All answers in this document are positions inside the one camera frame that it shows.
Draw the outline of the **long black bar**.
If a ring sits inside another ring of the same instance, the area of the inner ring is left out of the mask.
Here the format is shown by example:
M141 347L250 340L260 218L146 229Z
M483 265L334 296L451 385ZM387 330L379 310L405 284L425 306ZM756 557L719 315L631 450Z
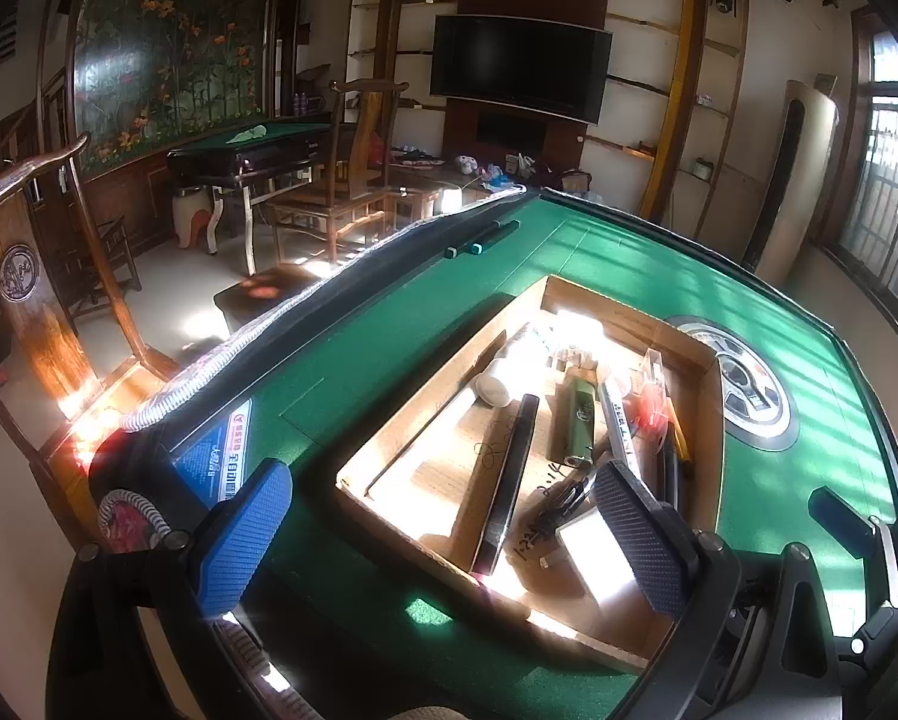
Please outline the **long black bar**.
M486 517L485 528L480 536L480 544L474 555L471 572L478 577L488 577L496 569L506 543L507 532L512 522L513 509L519 499L520 484L525 465L530 457L531 439L535 434L540 398L535 394L525 394L520 401L519 413L513 420L509 440L504 452L503 466L492 493L491 505Z

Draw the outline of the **black and clear pen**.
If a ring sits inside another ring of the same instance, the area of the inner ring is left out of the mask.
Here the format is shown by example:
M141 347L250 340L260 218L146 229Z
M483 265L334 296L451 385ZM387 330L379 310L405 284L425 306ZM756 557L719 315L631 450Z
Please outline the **black and clear pen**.
M627 424L623 400L613 392L606 380L599 382L599 397L602 403L603 419L608 433L608 445L613 460L623 460L624 465L636 478L641 479L641 465L632 444L631 431Z

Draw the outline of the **black wall television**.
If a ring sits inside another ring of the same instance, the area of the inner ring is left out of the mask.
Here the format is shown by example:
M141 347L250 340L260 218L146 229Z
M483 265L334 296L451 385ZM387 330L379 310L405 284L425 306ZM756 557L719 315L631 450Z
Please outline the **black wall television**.
M520 107L595 124L613 36L519 16L439 15L429 88L437 96Z

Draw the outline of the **white rectangular box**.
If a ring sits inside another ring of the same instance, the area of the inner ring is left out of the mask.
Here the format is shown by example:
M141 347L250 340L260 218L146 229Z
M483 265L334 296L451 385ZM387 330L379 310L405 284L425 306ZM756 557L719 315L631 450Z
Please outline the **white rectangular box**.
M597 509L561 525L556 539L600 610L636 587L629 561Z

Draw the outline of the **black rod with blue cap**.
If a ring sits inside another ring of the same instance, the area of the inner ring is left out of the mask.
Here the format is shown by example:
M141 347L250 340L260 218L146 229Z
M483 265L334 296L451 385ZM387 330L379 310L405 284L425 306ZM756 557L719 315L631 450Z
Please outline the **black rod with blue cap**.
M483 255L486 250L494 247L498 242L506 239L512 232L517 231L520 227L519 220L509 220L505 223L492 223L488 229L481 232L480 236L476 236L468 244L468 252L471 255Z

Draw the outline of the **black framed window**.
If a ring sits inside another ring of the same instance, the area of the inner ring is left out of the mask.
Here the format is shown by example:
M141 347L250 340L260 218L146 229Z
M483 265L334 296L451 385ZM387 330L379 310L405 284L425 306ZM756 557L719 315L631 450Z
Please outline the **black framed window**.
M898 41L870 7L852 14L851 99L824 236L898 327Z

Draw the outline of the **floral painted wall panel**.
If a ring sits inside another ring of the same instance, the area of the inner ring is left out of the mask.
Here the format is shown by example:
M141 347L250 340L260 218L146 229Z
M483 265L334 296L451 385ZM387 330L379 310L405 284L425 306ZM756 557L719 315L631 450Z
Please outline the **floral painted wall panel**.
M263 109L268 0L83 0L74 132L97 176Z

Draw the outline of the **yellow utility knife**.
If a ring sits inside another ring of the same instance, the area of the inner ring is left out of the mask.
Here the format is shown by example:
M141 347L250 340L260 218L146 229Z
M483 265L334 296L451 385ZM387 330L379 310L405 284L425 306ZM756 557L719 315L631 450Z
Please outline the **yellow utility knife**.
M673 400L670 397L665 397L665 413L666 419L668 419L668 426L672 427L673 442L675 442L677 457L681 461L691 460L691 455L689 455L688 440L686 440L683 427L681 427L681 422L680 418L678 418L675 403L673 403Z

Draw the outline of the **round mahjong table centre console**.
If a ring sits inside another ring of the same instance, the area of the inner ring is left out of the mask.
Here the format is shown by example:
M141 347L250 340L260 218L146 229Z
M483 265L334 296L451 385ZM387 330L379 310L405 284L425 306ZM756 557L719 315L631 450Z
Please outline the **round mahjong table centre console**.
M722 377L725 429L743 444L785 452L798 439L798 411L789 388L753 346L711 320L698 316L666 319L716 355Z

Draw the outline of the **clear red plastic case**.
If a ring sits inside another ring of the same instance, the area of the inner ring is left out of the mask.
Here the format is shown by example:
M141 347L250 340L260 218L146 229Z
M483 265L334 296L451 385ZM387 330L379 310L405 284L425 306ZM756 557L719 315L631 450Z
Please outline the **clear red plastic case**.
M647 348L638 374L634 377L632 393L636 397L636 424L649 434L665 433L668 426L668 392L659 349Z

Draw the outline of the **green lighter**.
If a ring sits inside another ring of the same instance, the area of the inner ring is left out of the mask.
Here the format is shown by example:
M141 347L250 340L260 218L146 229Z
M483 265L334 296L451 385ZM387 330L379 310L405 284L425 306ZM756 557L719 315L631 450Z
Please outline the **green lighter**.
M564 383L563 395L558 401L558 444L556 460L561 465L584 465L592 461L595 444L595 388L592 383L579 377L568 377Z

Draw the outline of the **wooden chair by table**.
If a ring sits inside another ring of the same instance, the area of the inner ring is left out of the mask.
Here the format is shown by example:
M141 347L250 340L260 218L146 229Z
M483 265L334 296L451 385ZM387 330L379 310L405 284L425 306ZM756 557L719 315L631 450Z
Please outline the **wooden chair by table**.
M389 78L330 85L332 125L316 180L282 188L266 200L273 226L317 239L332 265L356 229L372 226L379 238L394 231L398 188L390 179L390 154L395 112L409 87Z

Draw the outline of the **white standing air conditioner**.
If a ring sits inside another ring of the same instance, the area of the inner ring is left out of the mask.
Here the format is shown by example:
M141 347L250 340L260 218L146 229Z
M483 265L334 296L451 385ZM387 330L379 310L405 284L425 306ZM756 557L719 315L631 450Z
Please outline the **white standing air conditioner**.
M805 83L785 87L782 130L773 172L741 263L782 288L815 214L836 133L833 99Z

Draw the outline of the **black rod with grey cap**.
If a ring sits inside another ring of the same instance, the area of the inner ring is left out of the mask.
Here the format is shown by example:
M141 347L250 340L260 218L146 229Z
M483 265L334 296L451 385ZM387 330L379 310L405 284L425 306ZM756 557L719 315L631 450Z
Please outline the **black rod with grey cap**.
M459 242L458 244L447 245L446 250L444 250L444 257L446 259L457 259L462 254L470 254L468 252L468 244L473 241L476 236L480 236L481 232L485 231L492 225L492 223L486 224L486 226L481 227L480 231L473 232L471 236L468 236L465 241Z

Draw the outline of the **shallow cardboard box tray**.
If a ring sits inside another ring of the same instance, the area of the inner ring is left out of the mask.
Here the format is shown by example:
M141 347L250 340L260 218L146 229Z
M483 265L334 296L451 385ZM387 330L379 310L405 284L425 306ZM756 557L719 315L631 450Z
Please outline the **shallow cardboard box tray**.
M506 348L543 359L530 457L504 550L488 577L471 572L520 400L491 408L473 381ZM691 460L677 457L672 427L639 429L632 393L647 348L662 355ZM556 460L556 408L568 377L595 388L592 461ZM655 613L638 583L600 610L559 546L556 530L597 509L592 486L613 460L599 397L606 380L623 400L641 481L689 527L711 532L722 497L722 377L716 355L670 323L559 277L536 280L489 317L344 462L335 479L351 518L387 550L429 574L455 600L570 658L637 673L660 649L672 617Z

